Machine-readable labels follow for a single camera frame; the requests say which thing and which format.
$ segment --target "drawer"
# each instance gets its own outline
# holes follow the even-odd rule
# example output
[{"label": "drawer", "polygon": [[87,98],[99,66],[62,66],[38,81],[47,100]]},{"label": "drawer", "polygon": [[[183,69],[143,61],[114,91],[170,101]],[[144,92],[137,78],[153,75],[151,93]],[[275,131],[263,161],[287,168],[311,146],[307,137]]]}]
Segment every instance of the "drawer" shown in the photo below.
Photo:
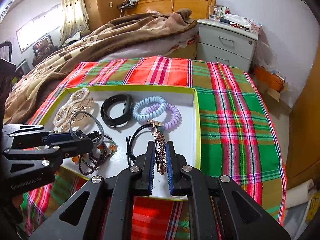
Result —
[{"label": "drawer", "polygon": [[203,43],[198,43],[197,59],[220,62],[228,66],[241,68],[245,72],[248,72],[251,63],[244,57]]},{"label": "drawer", "polygon": [[199,42],[230,51],[252,60],[256,41],[232,31],[199,24]]}]

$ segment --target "orange box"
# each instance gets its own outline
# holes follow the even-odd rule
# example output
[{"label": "orange box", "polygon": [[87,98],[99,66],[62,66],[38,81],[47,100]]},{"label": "orange box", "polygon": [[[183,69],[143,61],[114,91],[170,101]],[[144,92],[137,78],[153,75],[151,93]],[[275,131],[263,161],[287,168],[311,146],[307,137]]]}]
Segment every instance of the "orange box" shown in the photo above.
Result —
[{"label": "orange box", "polygon": [[271,89],[277,92],[281,91],[284,81],[281,80],[278,76],[271,74],[270,72],[266,71],[263,67],[260,67],[259,65],[256,65],[253,73],[256,79],[265,83]]}]

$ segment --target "checkered cloth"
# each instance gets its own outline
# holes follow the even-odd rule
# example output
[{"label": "checkered cloth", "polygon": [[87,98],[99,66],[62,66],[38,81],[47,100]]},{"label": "checkered cloth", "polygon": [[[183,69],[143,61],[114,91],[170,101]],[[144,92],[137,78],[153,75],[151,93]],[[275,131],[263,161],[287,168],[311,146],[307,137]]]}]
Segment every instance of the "checkered cloth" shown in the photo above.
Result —
[{"label": "checkered cloth", "polygon": [[[109,84],[195,88],[200,108],[202,172],[215,177],[228,174],[282,223],[284,164],[268,111],[247,73],[218,63],[161,56],[83,62],[49,95],[31,123],[41,121],[64,89]],[[32,233],[84,183],[71,171],[60,168],[54,183],[24,195],[20,228],[27,235]],[[135,198],[132,240],[188,238],[187,202]]]}]

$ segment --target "spiral hair tie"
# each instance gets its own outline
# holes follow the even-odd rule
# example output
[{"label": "spiral hair tie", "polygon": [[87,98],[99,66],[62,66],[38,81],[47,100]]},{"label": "spiral hair tie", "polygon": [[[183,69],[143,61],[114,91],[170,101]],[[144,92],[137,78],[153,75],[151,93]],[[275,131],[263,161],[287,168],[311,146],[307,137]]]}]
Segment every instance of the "spiral hair tie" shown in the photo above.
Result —
[{"label": "spiral hair tie", "polygon": [[[146,114],[138,113],[138,110],[142,106],[147,106],[152,103],[158,103],[158,107],[154,108],[152,112],[150,111],[150,113],[146,113]],[[148,97],[136,103],[136,105],[133,108],[132,115],[137,121],[152,120],[153,118],[156,118],[159,115],[161,115],[166,108],[167,108],[167,102],[164,100],[164,98],[160,96]]]},{"label": "spiral hair tie", "polygon": [[[150,106],[146,110],[146,114],[151,113],[152,111],[154,111],[157,108],[159,108],[159,104],[158,103],[154,104],[153,106]],[[174,106],[172,104],[167,104],[167,109],[170,110],[173,113],[173,117],[169,122],[167,122],[165,124],[162,124],[162,128],[164,130],[171,129],[172,127],[174,127],[181,120],[181,114],[180,114],[180,112],[179,112],[179,110],[178,110],[178,108],[176,106]]]}]

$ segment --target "white roll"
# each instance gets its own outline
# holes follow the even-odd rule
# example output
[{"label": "white roll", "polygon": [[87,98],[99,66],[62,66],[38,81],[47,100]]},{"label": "white roll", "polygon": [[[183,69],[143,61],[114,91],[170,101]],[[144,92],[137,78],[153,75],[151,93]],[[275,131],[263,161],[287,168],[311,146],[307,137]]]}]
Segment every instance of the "white roll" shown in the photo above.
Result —
[{"label": "white roll", "polygon": [[315,189],[312,189],[313,186],[313,180],[309,179],[301,185],[289,189],[285,199],[285,208],[291,208],[308,202],[316,192]]}]

